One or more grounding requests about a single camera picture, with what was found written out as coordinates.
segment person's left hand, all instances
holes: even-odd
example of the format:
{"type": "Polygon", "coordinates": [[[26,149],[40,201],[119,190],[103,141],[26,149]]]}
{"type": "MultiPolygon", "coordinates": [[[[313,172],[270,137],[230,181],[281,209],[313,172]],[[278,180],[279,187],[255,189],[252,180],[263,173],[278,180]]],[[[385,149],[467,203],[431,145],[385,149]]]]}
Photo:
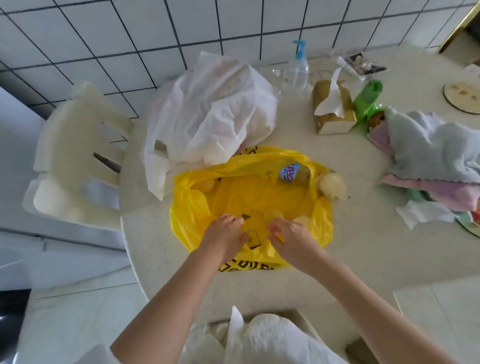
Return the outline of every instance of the person's left hand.
{"type": "Polygon", "coordinates": [[[213,259],[218,267],[229,262],[248,241],[248,233],[242,234],[242,217],[222,214],[216,221],[212,221],[205,230],[198,251],[213,259]]]}

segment label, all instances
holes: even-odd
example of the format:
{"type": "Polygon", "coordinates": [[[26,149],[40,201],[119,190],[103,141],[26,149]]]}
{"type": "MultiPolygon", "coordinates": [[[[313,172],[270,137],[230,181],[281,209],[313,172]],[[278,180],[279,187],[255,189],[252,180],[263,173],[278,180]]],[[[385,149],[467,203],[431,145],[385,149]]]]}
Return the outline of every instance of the label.
{"type": "Polygon", "coordinates": [[[292,182],[300,168],[300,163],[291,164],[280,170],[279,179],[292,182]]]}

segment plastic chair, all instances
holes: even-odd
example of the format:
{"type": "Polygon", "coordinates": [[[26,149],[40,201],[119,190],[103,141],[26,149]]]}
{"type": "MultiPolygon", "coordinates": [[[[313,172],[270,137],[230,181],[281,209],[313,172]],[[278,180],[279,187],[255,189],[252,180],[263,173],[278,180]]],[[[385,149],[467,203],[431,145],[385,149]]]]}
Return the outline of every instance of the plastic chair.
{"type": "MultiPolygon", "coordinates": [[[[102,123],[125,136],[133,129],[133,122],[90,82],[76,88],[72,99],[51,114],[37,144],[34,170],[40,175],[30,182],[23,201],[28,212],[89,227],[121,230],[119,210],[94,201],[84,191],[92,179],[115,188],[119,185],[120,174],[94,156],[95,153],[119,165],[124,157],[124,151],[103,135],[102,123]]],[[[99,188],[96,194],[97,200],[105,200],[108,188],[99,188]]]]}

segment tissue box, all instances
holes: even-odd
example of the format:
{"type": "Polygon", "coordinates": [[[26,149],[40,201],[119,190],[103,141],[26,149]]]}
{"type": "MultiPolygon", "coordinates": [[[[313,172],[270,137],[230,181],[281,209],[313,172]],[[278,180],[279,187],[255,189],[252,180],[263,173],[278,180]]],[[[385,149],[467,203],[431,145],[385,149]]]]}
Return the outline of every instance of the tissue box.
{"type": "MultiPolygon", "coordinates": [[[[339,118],[334,113],[316,116],[315,124],[317,127],[317,133],[322,134],[342,134],[348,133],[350,129],[357,122],[355,112],[353,110],[352,98],[350,97],[350,92],[342,87],[341,82],[337,82],[338,87],[340,88],[340,93],[342,95],[343,102],[343,118],[339,118]]],[[[327,98],[330,91],[330,81],[321,80],[315,84],[312,92],[312,103],[313,109],[315,110],[317,106],[327,98]]]]}

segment hand sanitizer bottle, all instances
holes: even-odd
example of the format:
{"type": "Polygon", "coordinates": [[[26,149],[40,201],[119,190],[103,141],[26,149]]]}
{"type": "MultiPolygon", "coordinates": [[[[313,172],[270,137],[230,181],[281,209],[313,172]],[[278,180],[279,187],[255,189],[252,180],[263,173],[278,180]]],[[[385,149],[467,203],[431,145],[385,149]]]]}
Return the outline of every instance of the hand sanitizer bottle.
{"type": "Polygon", "coordinates": [[[295,59],[291,60],[285,66],[283,72],[282,88],[284,91],[301,91],[305,89],[308,82],[308,62],[305,59],[305,41],[294,40],[299,48],[295,59]]]}

